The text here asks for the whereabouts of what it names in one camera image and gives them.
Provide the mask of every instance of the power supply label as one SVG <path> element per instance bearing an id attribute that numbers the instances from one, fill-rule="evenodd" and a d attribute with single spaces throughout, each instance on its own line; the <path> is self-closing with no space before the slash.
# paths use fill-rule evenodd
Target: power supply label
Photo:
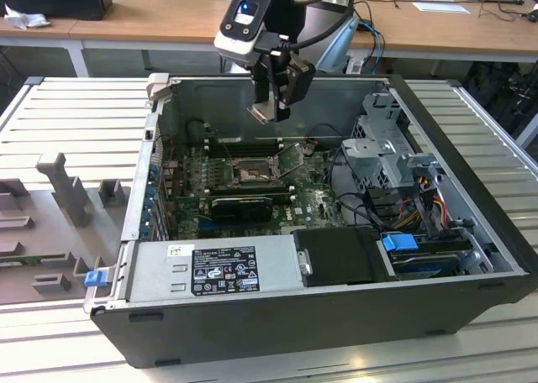
<path id="1" fill-rule="evenodd" d="M 194 296 L 260 290 L 254 246 L 193 250 Z"/>

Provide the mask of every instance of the crumpled paper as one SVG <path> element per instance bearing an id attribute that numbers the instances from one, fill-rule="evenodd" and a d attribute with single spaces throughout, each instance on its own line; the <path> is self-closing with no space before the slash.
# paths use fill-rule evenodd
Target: crumpled paper
<path id="1" fill-rule="evenodd" d="M 47 21 L 47 18 L 41 13 L 27 14 L 14 11 L 7 4 L 4 6 L 6 7 L 6 14 L 3 15 L 3 18 L 15 28 L 26 30 L 27 28 L 38 28 L 50 24 L 50 22 Z"/>

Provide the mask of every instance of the blue cable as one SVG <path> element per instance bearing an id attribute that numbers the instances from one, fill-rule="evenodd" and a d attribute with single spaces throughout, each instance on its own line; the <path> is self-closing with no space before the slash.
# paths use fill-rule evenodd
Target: blue cable
<path id="1" fill-rule="evenodd" d="M 373 74 L 381 60 L 381 54 L 382 54 L 381 38 L 379 37 L 379 33 L 372 26 L 370 26 L 369 24 L 363 21 L 361 21 L 361 24 L 362 26 L 367 28 L 372 33 L 372 35 L 376 38 L 376 43 L 377 43 L 376 64 L 373 66 L 372 71 L 370 72 L 371 74 Z"/>

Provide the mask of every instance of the metal slotted table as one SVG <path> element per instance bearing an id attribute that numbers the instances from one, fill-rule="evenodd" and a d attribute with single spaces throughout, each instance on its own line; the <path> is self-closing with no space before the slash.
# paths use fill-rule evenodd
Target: metal slotted table
<path id="1" fill-rule="evenodd" d="M 409 81 L 409 85 L 530 244 L 538 247 L 538 169 L 534 161 L 462 88 L 445 81 Z M 108 172 L 116 172 L 113 177 L 128 184 L 148 113 L 145 105 L 142 79 L 47 78 L 38 87 L 25 86 L 1 117 L 0 171 L 9 172 L 14 163 L 27 161 L 28 171 L 19 173 L 17 169 L 17 175 L 35 188 L 44 187 L 46 181 L 30 169 L 34 157 L 29 157 L 47 145 L 69 149 L 66 156 L 72 155 L 72 161 L 81 159 L 76 157 L 81 153 L 94 154 L 86 158 L 88 162 L 78 161 L 72 173 L 82 175 L 87 186 L 111 174 Z M 416 129 L 410 131 L 426 151 Z M 76 142 L 77 135 L 84 137 Z M 126 166 L 116 165 L 117 155 L 130 154 L 132 159 L 121 158 Z M 92 171 L 84 173 L 90 165 Z M 451 336 L 153 370 L 128 366 L 81 304 L 70 300 L 0 307 L 0 376 L 10 381 L 516 383 L 534 381 L 538 375 L 536 294 L 514 305 L 492 308 Z"/>

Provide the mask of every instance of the blue release latch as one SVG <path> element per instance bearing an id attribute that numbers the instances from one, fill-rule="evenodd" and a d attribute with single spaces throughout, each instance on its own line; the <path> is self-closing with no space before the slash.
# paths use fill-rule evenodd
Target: blue release latch
<path id="1" fill-rule="evenodd" d="M 84 285 L 86 287 L 106 286 L 107 275 L 108 275 L 108 272 L 106 270 L 88 271 L 86 273 L 86 279 L 84 280 Z"/>
<path id="2" fill-rule="evenodd" d="M 386 251 L 417 250 L 419 246 L 412 234 L 395 233 L 389 234 L 382 239 Z"/>

